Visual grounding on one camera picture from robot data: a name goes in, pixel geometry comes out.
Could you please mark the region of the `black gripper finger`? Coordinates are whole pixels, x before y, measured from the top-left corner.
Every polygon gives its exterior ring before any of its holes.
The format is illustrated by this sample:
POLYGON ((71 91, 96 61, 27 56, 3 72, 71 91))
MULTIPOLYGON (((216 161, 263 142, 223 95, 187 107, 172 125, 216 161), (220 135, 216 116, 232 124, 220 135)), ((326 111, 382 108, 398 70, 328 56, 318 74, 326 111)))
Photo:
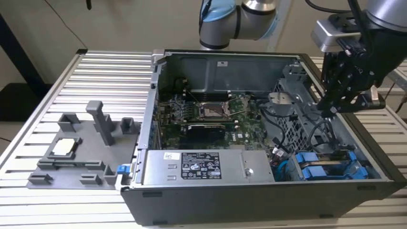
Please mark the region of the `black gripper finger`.
POLYGON ((338 113, 355 113, 358 112, 358 106, 352 104, 354 98, 359 96, 358 92, 343 92, 339 95, 339 100, 336 102, 338 113))
POLYGON ((331 111, 332 103, 335 101, 334 92, 336 91, 336 80, 339 77, 339 72, 331 71, 323 73, 323 83, 324 83, 324 95, 318 103, 318 110, 322 112, 322 117, 334 117, 335 112, 331 111))

